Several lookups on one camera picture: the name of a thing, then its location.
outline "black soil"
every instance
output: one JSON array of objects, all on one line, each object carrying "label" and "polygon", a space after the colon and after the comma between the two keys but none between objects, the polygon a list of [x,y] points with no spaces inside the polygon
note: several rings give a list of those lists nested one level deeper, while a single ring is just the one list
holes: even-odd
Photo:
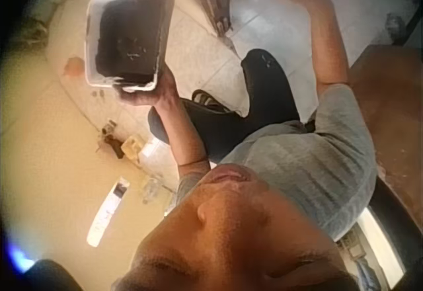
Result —
[{"label": "black soil", "polygon": [[153,80],[165,0],[117,0],[100,21],[97,71],[105,77],[145,85]]}]

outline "wooden surface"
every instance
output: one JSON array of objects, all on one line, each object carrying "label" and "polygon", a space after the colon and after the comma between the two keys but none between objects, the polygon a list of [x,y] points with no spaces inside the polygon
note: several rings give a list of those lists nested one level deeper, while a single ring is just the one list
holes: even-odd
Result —
[{"label": "wooden surface", "polygon": [[351,77],[375,144],[379,176],[423,231],[420,51],[369,46]]}]

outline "knee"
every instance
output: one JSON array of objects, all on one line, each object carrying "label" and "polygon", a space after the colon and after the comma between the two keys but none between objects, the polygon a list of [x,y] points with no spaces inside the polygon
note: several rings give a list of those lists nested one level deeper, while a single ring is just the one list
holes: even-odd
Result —
[{"label": "knee", "polygon": [[248,52],[247,56],[243,60],[243,63],[247,62],[267,62],[269,60],[275,60],[273,55],[262,48],[255,48]]}]

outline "red object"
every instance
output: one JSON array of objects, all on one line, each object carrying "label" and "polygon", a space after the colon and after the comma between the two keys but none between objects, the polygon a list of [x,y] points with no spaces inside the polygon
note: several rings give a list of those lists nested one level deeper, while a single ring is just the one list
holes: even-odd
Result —
[{"label": "red object", "polygon": [[82,58],[69,58],[63,74],[70,77],[79,77],[84,74],[85,62]]}]

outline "black pants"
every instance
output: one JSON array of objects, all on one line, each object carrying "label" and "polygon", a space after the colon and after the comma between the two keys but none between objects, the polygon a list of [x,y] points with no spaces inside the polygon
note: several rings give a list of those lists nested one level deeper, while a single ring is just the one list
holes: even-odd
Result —
[{"label": "black pants", "polygon": [[[250,98],[250,110],[246,118],[236,112],[217,112],[183,99],[186,111],[204,142],[209,159],[216,163],[258,129],[269,124],[299,120],[286,74],[269,52],[251,50],[241,66]],[[149,112],[148,121],[151,133],[169,143],[154,108]]]}]

